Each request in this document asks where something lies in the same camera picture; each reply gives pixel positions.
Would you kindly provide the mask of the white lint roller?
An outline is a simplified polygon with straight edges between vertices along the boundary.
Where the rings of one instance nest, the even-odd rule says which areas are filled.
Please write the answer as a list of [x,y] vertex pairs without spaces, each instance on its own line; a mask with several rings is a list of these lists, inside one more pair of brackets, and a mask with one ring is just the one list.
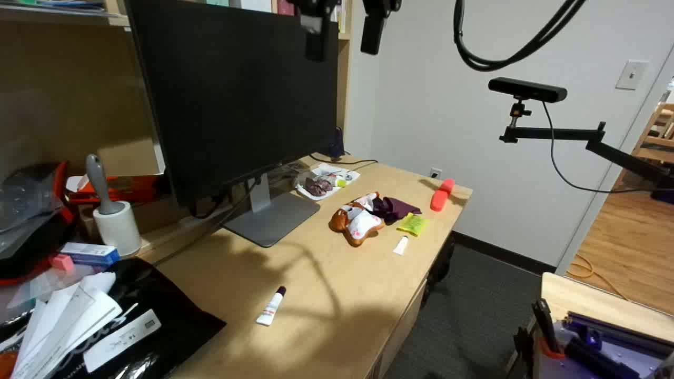
[[122,257],[134,255],[141,249],[141,237],[133,206],[127,201],[113,201],[109,196],[105,172],[94,154],[86,156],[86,178],[100,199],[92,219],[102,241],[116,247]]

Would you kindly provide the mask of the white paper sheets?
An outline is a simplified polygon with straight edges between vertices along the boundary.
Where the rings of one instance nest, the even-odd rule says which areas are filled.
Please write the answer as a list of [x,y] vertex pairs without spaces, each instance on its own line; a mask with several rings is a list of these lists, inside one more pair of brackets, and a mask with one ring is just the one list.
[[46,379],[73,347],[120,316],[122,307],[109,298],[113,283],[112,272],[100,272],[40,304],[25,329],[11,379]]

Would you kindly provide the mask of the white tube black cap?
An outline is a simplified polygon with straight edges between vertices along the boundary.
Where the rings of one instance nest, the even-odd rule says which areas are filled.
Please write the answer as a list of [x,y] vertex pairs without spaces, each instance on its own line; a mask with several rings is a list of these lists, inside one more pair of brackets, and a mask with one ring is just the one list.
[[261,327],[271,327],[274,316],[275,316],[284,296],[287,296],[287,286],[279,286],[275,293],[271,296],[271,300],[268,301],[268,306],[264,307],[264,312],[258,316],[255,322],[261,324]]

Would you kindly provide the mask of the dark purple cloth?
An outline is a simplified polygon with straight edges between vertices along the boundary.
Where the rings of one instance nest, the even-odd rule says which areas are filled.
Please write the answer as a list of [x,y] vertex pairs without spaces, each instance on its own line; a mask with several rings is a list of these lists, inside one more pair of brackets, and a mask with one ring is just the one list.
[[379,218],[385,226],[392,226],[404,219],[408,214],[419,216],[419,208],[388,196],[377,196],[373,201],[373,216]]

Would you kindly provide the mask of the black computer monitor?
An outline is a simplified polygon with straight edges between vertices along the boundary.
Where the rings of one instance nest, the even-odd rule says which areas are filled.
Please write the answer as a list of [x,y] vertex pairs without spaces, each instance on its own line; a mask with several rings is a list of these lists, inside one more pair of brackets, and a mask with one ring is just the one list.
[[190,0],[127,0],[127,13],[179,204],[337,145],[335,25],[309,55],[284,15]]

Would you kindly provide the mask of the wooden side box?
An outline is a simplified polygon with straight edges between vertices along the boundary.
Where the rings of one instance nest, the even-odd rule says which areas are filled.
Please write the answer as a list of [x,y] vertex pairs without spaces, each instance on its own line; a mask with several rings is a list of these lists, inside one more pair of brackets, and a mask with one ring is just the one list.
[[577,312],[674,344],[671,316],[629,304],[557,274],[542,277],[542,301],[548,304],[553,322],[561,322],[568,312]]

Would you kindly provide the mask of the yellow green small object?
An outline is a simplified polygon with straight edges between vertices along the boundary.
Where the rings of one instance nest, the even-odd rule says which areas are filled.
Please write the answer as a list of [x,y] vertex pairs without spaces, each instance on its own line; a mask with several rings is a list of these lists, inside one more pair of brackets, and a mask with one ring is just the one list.
[[408,237],[422,237],[426,233],[428,219],[422,216],[406,216],[399,223],[399,233],[408,234]]

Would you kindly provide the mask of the orange white plush toy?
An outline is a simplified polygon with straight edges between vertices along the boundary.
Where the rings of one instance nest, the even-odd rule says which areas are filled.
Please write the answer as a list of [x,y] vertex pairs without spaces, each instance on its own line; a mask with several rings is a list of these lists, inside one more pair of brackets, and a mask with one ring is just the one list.
[[348,204],[333,214],[328,227],[343,234],[351,247],[361,247],[383,229],[383,222],[362,206]]

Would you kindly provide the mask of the blue white small box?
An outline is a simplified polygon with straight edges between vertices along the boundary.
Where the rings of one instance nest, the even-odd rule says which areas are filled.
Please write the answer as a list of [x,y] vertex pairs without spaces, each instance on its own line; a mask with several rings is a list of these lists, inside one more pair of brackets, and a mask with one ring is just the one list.
[[79,265],[109,268],[120,261],[119,249],[108,245],[66,242],[61,253]]

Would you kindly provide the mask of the white wall switch plate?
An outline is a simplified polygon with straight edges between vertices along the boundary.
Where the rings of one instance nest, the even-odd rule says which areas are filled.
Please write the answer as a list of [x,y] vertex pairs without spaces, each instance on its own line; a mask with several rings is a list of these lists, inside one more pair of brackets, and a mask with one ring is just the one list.
[[620,75],[616,88],[618,90],[636,90],[645,70],[646,70],[645,61],[627,61],[624,66],[624,73]]

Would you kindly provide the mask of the grey monitor stand base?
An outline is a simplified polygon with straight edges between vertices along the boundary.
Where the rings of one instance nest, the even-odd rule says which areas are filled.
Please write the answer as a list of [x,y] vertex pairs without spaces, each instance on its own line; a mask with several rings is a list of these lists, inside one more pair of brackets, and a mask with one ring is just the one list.
[[270,249],[321,212],[315,203],[282,192],[271,196],[266,175],[247,181],[250,208],[225,223],[225,229]]

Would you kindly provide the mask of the red orange cylinder object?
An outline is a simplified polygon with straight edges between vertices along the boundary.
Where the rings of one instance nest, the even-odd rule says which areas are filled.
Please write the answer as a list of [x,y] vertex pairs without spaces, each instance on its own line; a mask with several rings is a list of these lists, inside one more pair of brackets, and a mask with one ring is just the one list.
[[446,201],[450,199],[453,194],[453,188],[454,188],[454,181],[453,180],[445,180],[439,189],[431,194],[431,201],[430,201],[430,208],[431,212],[443,212]]

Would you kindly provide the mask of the small white eraser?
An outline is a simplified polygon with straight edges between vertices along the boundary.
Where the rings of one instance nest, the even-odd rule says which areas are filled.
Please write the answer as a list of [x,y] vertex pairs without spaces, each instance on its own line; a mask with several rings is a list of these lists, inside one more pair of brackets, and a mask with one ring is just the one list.
[[393,249],[393,255],[404,255],[408,247],[408,237],[402,237],[401,242]]

